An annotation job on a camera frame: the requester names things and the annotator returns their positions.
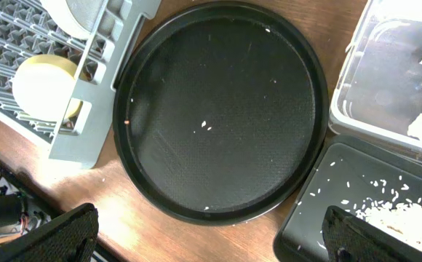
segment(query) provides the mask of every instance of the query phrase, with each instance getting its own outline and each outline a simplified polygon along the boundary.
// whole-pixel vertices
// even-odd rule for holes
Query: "wooden table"
[[[321,60],[330,94],[338,80],[358,19],[367,0],[248,0],[286,17],[305,35]],[[143,38],[163,19],[200,0],[162,0]],[[296,194],[275,210],[248,223],[225,227],[190,225],[150,205],[127,177],[110,131],[93,170],[61,170],[45,163],[45,153],[0,122],[0,159],[20,179],[62,210],[84,202],[99,212],[99,240],[126,261],[276,261],[274,236]]]

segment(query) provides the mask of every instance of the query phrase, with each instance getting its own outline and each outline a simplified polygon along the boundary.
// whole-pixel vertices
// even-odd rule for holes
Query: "gray dish rack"
[[[70,37],[38,0],[0,0],[0,120],[38,146],[49,159],[92,168],[112,123],[113,84],[132,52],[145,19],[156,15],[161,0],[104,0],[86,41]],[[73,93],[78,116],[45,122],[26,114],[12,95],[12,77],[27,58],[66,57],[78,65]],[[79,78],[81,74],[87,80]]]

